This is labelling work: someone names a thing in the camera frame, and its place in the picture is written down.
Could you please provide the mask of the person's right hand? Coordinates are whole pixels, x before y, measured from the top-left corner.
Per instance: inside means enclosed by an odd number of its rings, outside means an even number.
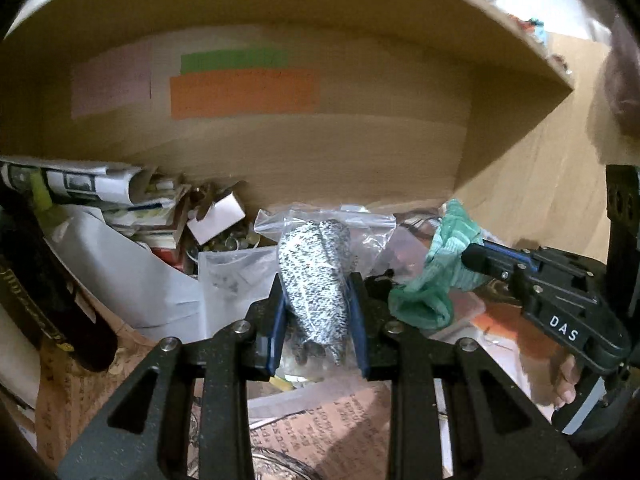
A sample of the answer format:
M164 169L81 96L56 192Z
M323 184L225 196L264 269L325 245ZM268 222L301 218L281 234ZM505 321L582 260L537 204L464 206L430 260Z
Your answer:
M570 353L553 363L551 370L552 402L556 410L574 402L580 376L582 376L582 368Z

